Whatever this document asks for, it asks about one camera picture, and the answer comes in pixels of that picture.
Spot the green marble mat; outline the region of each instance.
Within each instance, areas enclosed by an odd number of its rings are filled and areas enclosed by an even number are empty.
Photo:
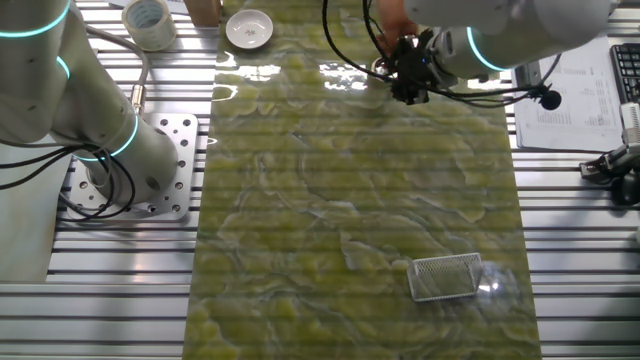
[[[318,0],[224,5],[275,35],[219,47],[184,359],[539,359],[504,111],[395,102]],[[360,2],[330,7],[370,63]],[[411,259],[472,252],[476,297],[412,301]]]

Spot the robotic arm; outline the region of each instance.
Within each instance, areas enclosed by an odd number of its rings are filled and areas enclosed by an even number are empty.
[[[404,6],[409,19],[432,27],[400,39],[391,56],[402,84],[394,95],[411,104],[422,96],[412,82],[446,89],[460,78],[485,79],[588,43],[606,30],[612,2],[405,0]]]
[[[50,134],[64,145],[91,144],[116,157],[116,204],[147,201],[170,186],[173,142],[147,124],[96,58],[73,0],[0,0],[0,139],[30,143]],[[96,183],[105,169],[75,154]],[[99,191],[107,197],[109,184]]]

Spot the tape roll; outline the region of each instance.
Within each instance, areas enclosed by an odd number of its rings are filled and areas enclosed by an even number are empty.
[[[122,22],[146,51],[166,49],[176,39],[176,24],[164,0],[133,0],[122,11]]]

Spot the white bowl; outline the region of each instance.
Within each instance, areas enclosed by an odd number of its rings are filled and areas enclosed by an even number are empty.
[[[242,10],[227,22],[227,38],[242,49],[255,49],[269,41],[273,35],[273,22],[258,10]]]

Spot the metal mounting plate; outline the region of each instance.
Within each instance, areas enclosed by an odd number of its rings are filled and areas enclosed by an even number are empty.
[[[191,181],[195,162],[196,141],[198,137],[198,119],[191,114],[145,114],[145,120],[151,126],[164,131],[176,145],[178,166],[172,186],[151,201],[135,204],[131,210],[110,219],[102,219],[101,223],[114,222],[179,222],[185,220],[191,202]],[[76,171],[71,177],[70,199],[85,208],[98,208],[106,203],[106,198],[91,185],[86,167],[75,161]],[[120,208],[113,206],[104,215],[114,213]],[[82,215],[71,209],[67,214],[73,219],[81,219]]]

